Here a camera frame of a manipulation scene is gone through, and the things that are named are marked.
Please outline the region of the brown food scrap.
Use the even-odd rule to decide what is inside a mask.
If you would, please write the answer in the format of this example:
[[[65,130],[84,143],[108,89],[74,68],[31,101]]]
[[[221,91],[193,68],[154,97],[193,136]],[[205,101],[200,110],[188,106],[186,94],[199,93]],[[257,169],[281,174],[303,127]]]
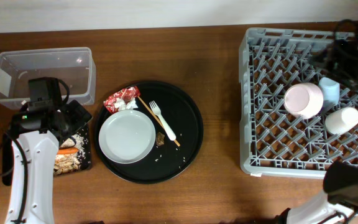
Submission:
[[[157,147],[163,146],[165,144],[165,135],[161,132],[156,134],[155,144]]]

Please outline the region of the light blue cup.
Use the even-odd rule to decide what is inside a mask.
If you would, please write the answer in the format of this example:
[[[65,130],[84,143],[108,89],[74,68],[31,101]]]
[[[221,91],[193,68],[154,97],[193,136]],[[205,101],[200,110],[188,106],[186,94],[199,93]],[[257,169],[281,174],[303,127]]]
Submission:
[[[320,79],[318,86],[323,93],[323,107],[335,106],[339,103],[340,84],[330,78]]]

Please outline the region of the rice and peanut leftovers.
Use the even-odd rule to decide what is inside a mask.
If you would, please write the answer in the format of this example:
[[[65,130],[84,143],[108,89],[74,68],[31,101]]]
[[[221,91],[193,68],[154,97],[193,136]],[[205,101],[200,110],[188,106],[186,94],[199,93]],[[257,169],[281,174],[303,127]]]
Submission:
[[[90,166],[87,143],[88,140],[79,134],[72,135],[64,141],[59,149],[75,147],[78,152],[76,154],[56,155],[53,175],[58,176],[87,169]]]

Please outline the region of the white plastic fork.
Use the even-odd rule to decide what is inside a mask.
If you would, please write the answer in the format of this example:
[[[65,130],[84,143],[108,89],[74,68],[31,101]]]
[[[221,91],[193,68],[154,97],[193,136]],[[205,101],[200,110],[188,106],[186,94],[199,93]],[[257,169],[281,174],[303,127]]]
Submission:
[[[175,141],[177,137],[176,137],[175,133],[173,132],[173,130],[171,129],[171,127],[169,126],[169,124],[166,122],[165,118],[162,116],[162,112],[161,112],[161,109],[159,108],[159,106],[156,104],[155,101],[151,101],[149,103],[149,105],[150,105],[151,110],[154,113],[154,115],[156,115],[159,118],[160,122],[162,123],[163,128],[168,135],[168,138],[171,141]]]

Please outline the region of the orange carrot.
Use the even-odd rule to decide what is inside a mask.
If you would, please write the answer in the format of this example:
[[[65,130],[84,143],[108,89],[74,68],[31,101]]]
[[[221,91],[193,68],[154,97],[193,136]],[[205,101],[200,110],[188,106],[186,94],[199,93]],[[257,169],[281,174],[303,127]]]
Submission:
[[[66,149],[59,149],[57,154],[58,155],[66,155],[66,154],[76,154],[78,152],[78,149],[75,147],[69,147]]]

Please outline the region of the red snack wrapper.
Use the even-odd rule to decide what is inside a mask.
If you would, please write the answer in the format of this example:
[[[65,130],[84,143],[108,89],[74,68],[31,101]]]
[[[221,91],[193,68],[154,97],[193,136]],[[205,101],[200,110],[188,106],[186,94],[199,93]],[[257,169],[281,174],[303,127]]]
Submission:
[[[114,94],[109,96],[103,102],[103,105],[111,114],[114,114],[114,113],[118,112],[114,109],[114,106],[113,106],[113,104],[116,102],[116,100],[118,98],[121,98],[125,102],[128,102],[128,101],[132,100],[133,98],[136,99],[138,96],[140,96],[139,89],[136,86],[130,86],[128,88],[123,88],[120,91],[115,92]]]

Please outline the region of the grey dinner plate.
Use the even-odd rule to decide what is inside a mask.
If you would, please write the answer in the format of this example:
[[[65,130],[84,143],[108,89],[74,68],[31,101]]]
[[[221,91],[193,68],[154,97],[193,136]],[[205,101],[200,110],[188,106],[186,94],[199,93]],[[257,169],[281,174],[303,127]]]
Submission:
[[[136,110],[111,115],[99,130],[102,153],[111,161],[131,164],[142,160],[154,147],[156,130],[151,119]]]

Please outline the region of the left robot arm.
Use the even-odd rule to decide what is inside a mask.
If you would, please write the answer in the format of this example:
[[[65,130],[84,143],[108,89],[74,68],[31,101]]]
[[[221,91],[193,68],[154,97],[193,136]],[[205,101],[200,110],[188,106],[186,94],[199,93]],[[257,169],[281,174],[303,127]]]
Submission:
[[[53,223],[53,167],[59,147],[84,128],[91,114],[62,97],[61,79],[28,82],[30,100],[12,117],[6,136],[13,151],[12,188],[6,223]]]

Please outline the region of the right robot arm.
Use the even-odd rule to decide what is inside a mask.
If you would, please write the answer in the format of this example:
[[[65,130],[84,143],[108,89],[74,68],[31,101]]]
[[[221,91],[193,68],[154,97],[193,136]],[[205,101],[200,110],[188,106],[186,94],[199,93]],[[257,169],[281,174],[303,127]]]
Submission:
[[[335,38],[333,43],[310,59],[310,64],[328,72],[328,77],[358,95],[358,22],[339,21],[333,32],[344,24],[352,24],[355,39]],[[350,223],[358,216],[358,166],[336,161],[329,166],[323,180],[323,190],[309,202],[287,208],[272,223]]]

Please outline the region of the pink bowl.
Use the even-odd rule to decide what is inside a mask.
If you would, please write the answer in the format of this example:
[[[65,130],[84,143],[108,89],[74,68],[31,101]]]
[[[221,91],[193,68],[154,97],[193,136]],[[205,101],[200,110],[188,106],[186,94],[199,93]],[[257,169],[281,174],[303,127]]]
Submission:
[[[323,107],[323,93],[312,83],[291,86],[284,95],[284,107],[294,117],[310,119]]]

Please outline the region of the wooden chopstick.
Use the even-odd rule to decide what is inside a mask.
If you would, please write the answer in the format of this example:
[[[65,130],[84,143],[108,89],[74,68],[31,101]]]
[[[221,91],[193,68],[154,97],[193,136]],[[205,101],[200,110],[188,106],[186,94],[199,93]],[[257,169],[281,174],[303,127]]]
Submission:
[[[159,118],[154,115],[154,113],[151,110],[151,107],[149,104],[147,104],[140,96],[138,96],[139,101],[145,106],[145,108],[147,109],[148,112],[150,112],[150,114],[155,118],[156,122],[163,128],[162,123],[160,122]],[[181,144],[177,141],[177,139],[175,141],[173,141],[178,147],[181,146]]]

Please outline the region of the white cup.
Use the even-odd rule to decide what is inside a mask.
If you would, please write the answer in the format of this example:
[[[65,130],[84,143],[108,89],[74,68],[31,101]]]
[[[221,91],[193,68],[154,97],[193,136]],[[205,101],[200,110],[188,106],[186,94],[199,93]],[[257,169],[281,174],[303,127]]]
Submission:
[[[325,127],[330,134],[342,135],[358,124],[358,110],[353,107],[342,108],[329,114]]]

